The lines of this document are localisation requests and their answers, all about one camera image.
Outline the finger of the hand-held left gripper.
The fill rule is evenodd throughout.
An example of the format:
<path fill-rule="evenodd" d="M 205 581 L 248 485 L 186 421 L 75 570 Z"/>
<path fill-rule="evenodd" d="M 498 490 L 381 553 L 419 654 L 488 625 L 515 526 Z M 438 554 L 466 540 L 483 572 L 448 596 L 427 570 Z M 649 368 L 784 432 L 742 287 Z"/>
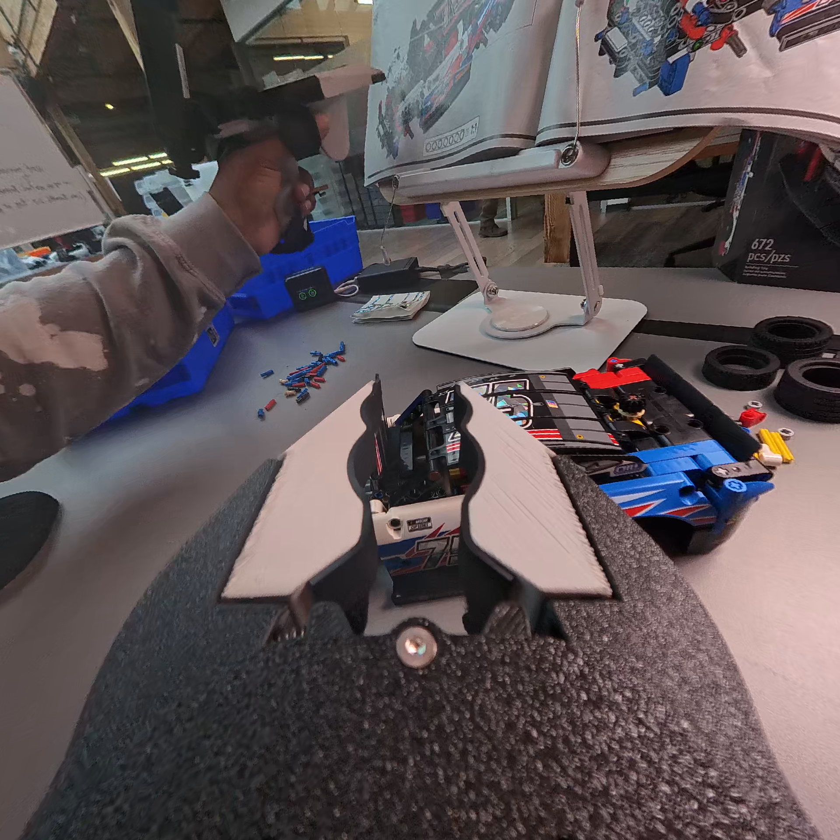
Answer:
<path fill-rule="evenodd" d="M 336 67 L 317 70 L 313 76 L 318 81 L 319 100 L 345 96 L 385 80 L 385 73 L 373 67 Z"/>

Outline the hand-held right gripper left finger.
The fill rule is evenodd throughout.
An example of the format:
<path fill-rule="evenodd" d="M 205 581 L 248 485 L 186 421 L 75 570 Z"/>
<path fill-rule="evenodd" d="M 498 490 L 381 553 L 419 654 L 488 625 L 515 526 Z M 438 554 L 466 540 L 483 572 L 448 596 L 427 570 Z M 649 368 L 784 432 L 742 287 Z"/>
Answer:
<path fill-rule="evenodd" d="M 225 604 L 278 604 L 300 635 L 319 603 L 363 635 L 379 567 L 367 490 L 385 467 L 376 375 L 290 446 L 222 586 Z"/>

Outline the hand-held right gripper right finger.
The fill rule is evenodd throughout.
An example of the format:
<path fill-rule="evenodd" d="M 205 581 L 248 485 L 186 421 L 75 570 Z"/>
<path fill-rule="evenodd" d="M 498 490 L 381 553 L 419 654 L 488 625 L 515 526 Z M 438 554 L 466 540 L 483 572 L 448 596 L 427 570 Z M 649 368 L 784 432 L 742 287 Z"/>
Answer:
<path fill-rule="evenodd" d="M 559 601 L 609 602 L 611 577 L 552 451 L 465 381 L 455 384 L 464 627 L 487 633 L 512 609 L 527 635 L 562 635 Z"/>

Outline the toy brick race car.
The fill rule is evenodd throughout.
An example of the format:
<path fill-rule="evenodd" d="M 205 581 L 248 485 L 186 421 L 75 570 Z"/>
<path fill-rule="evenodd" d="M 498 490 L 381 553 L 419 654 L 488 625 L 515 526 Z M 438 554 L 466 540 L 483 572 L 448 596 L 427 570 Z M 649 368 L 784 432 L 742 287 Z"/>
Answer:
<path fill-rule="evenodd" d="M 723 543 L 771 491 L 760 443 L 657 357 L 603 371 L 502 371 L 465 379 L 555 455 L 569 456 L 626 515 L 678 554 Z M 366 490 L 394 606 L 462 595 L 457 567 L 468 486 L 455 382 L 385 421 Z"/>

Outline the pile of small connector pins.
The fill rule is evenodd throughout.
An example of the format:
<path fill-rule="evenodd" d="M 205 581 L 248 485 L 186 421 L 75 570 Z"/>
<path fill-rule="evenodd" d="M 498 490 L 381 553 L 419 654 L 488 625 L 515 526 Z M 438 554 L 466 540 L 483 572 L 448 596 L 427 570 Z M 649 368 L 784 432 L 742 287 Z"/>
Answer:
<path fill-rule="evenodd" d="M 327 352 L 311 350 L 305 364 L 289 369 L 277 378 L 274 378 L 274 371 L 264 371 L 260 375 L 261 378 L 269 384 L 276 385 L 277 389 L 270 398 L 256 408 L 255 416 L 260 422 L 264 422 L 267 415 L 275 410 L 280 401 L 289 401 L 297 405 L 306 403 L 312 392 L 322 389 L 327 381 L 327 373 L 340 367 L 346 361 L 347 343 L 341 340 L 333 350 Z"/>

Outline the blue divided parts bin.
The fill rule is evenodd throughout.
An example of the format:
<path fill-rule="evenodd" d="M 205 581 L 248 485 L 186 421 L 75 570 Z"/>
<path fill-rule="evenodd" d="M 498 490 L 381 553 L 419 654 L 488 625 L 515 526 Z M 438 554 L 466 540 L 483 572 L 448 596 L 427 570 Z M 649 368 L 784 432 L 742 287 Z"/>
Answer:
<path fill-rule="evenodd" d="M 98 431 L 108 424 L 151 408 L 164 406 L 174 400 L 201 392 L 235 329 L 235 315 L 229 303 L 207 325 L 192 348 L 157 382 L 146 387 L 132 402 L 120 408 L 95 427 Z"/>

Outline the person's left forearm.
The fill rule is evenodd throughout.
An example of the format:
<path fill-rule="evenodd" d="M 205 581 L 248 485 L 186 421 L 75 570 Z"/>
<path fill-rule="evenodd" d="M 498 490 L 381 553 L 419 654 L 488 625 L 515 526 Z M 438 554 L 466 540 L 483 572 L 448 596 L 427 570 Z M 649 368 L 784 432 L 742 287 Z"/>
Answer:
<path fill-rule="evenodd" d="M 126 216 L 103 256 L 13 281 L 1 297 L 1 478 L 29 471 L 157 382 L 277 242 L 205 195 L 173 217 Z"/>

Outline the grey desk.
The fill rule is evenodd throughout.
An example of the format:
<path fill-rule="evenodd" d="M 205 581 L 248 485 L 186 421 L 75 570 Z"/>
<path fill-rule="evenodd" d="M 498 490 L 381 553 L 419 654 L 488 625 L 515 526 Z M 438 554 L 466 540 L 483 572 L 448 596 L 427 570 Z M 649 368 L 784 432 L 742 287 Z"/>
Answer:
<path fill-rule="evenodd" d="M 78 439 L 13 480 L 61 505 L 2 592 L 2 838 L 838 838 L 838 425 L 761 389 L 794 463 L 717 549 L 672 562 L 559 457 L 614 599 L 563 634 L 467 635 L 222 586 L 280 459 L 381 378 L 385 414 L 476 362 L 335 304 L 242 328 L 169 416 Z M 311 350 L 346 362 L 256 408 Z"/>

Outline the building instruction booklet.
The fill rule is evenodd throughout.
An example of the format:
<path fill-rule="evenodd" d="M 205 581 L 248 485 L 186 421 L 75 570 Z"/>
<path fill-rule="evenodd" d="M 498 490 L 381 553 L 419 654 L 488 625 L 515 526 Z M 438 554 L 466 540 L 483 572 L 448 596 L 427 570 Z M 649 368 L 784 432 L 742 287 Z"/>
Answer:
<path fill-rule="evenodd" d="M 573 140 L 838 141 L 835 1 L 378 2 L 365 180 Z"/>

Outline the black power adapter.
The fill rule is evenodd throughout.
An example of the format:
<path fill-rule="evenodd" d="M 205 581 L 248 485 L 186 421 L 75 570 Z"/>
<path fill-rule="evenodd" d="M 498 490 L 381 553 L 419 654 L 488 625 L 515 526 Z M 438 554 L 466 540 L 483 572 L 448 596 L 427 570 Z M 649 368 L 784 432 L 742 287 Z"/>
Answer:
<path fill-rule="evenodd" d="M 394 259 L 392 262 L 371 264 L 362 269 L 353 283 L 360 294 L 379 295 L 407 290 L 421 279 L 417 257 Z"/>

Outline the white book stand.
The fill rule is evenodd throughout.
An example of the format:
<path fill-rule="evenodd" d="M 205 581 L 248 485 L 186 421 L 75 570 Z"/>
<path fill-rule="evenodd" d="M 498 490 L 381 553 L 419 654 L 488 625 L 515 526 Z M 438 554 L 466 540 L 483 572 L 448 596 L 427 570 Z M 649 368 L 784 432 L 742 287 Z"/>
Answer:
<path fill-rule="evenodd" d="M 667 130 L 611 143 L 543 146 L 503 159 L 416 170 L 381 190 L 399 205 L 440 204 L 478 291 L 414 333 L 414 344 L 522 371 L 600 366 L 647 313 L 634 300 L 605 297 L 595 256 L 588 192 L 643 186 L 677 170 L 716 139 L 719 128 Z M 582 291 L 504 288 L 492 276 L 460 200 L 561 193 L 580 261 Z"/>

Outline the black power bank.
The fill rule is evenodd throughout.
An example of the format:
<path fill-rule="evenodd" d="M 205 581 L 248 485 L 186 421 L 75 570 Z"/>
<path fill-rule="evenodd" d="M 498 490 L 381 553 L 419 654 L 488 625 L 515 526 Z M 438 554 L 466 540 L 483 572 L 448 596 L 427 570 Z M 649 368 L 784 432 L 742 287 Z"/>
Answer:
<path fill-rule="evenodd" d="M 339 299 L 324 266 L 289 274 L 283 283 L 295 312 L 309 312 Z"/>

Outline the folded sticker sheets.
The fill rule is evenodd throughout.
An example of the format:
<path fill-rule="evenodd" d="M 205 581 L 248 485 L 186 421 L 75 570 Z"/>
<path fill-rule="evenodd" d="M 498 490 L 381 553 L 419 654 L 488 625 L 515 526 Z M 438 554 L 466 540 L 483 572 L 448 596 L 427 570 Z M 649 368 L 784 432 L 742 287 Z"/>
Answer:
<path fill-rule="evenodd" d="M 373 296 L 353 312 L 353 323 L 413 320 L 431 299 L 429 290 L 398 292 Z"/>

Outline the cluster of small brick parts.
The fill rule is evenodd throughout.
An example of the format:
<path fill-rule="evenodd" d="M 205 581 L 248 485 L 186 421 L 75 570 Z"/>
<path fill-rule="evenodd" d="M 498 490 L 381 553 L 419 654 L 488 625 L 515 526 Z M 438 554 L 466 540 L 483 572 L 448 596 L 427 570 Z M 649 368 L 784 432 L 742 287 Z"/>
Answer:
<path fill-rule="evenodd" d="M 795 431 L 789 427 L 772 429 L 763 425 L 768 415 L 759 401 L 746 402 L 738 424 L 751 433 L 759 442 L 759 451 L 755 458 L 769 468 L 791 465 L 795 456 L 791 451 L 791 441 Z"/>

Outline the toy car set box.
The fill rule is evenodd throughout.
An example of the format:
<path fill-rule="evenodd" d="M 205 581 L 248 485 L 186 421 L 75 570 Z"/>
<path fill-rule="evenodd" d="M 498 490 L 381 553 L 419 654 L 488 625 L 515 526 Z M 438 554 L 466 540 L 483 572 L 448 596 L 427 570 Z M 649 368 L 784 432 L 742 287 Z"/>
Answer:
<path fill-rule="evenodd" d="M 743 131 L 712 264 L 742 284 L 838 292 L 838 149 Z"/>

